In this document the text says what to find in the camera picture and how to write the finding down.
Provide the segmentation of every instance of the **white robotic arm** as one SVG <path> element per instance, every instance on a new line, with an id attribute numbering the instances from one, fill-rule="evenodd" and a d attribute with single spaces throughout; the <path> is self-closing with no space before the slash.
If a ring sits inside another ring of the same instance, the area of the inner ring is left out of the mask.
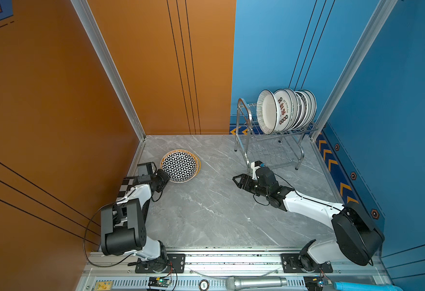
<path id="1" fill-rule="evenodd" d="M 169 175 L 161 169 L 152 171 L 152 163 L 139 164 L 139 176 L 126 194 L 114 204 L 101 209 L 101 249 L 108 255 L 134 255 L 155 270 L 167 266 L 167 254 L 162 242 L 146 235 L 143 206 L 151 199 L 152 191 L 162 192 Z"/>
<path id="2" fill-rule="evenodd" d="M 241 189 L 265 196 L 273 207 L 302 214 L 334 231 L 336 239 L 312 240 L 302 249 L 299 259 L 307 271 L 345 257 L 355 264 L 367 265 L 384 241 L 383 233 L 360 204 L 328 202 L 301 194 L 290 185 L 280 186 L 274 173 L 261 161 L 253 163 L 253 176 L 242 174 L 233 177 L 233 181 Z"/>

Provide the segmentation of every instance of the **microphone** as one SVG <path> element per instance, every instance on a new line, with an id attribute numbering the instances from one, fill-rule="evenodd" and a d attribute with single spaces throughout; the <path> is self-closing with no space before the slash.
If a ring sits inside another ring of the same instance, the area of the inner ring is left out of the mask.
<path id="1" fill-rule="evenodd" d="M 287 286 L 287 279 L 283 277 L 228 277 L 226 280 L 227 291 L 238 291 L 245 288 L 265 288 Z"/>

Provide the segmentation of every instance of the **stacked plates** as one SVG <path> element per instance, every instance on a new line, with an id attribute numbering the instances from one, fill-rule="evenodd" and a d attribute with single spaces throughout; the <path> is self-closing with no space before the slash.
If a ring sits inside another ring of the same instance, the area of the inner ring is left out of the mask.
<path id="1" fill-rule="evenodd" d="M 316 98 L 309 90 L 263 90 L 256 103 L 256 118 L 265 134 L 306 128 L 316 115 Z"/>
<path id="2" fill-rule="evenodd" d="M 195 154 L 184 149 L 175 149 L 164 155 L 159 167 L 169 174 L 171 182 L 183 183 L 198 174 L 201 162 Z"/>

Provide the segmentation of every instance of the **round sticker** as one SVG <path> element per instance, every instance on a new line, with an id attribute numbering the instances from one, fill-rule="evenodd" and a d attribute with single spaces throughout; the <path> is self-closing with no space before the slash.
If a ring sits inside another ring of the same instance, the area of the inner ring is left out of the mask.
<path id="1" fill-rule="evenodd" d="M 201 280 L 199 282 L 199 289 L 201 291 L 207 291 L 209 289 L 209 282 L 208 282 L 208 280 Z"/>

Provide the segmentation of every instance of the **metal dish rack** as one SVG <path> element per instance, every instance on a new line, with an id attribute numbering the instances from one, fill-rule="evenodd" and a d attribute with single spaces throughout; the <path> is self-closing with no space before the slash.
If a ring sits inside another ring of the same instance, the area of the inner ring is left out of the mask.
<path id="1" fill-rule="evenodd" d="M 246 125 L 246 134 L 242 135 L 243 138 L 240 138 L 239 135 L 239 128 L 243 126 L 239 123 L 241 116 L 245 119 Z M 287 130 L 265 135 L 260 131 L 256 120 L 256 103 L 247 104 L 240 98 L 237 104 L 237 123 L 235 125 L 235 151 L 241 150 L 249 173 L 252 172 L 251 163 L 258 160 L 264 162 L 270 169 L 295 164 L 295 170 L 298 170 L 305 157 L 305 151 L 302 148 L 303 137 L 315 130 L 317 130 L 317 127 L 311 122 L 305 128 L 298 130 Z M 288 142 L 288 137 L 292 137 L 291 139 L 298 147 L 297 152 L 299 154 L 294 151 Z"/>

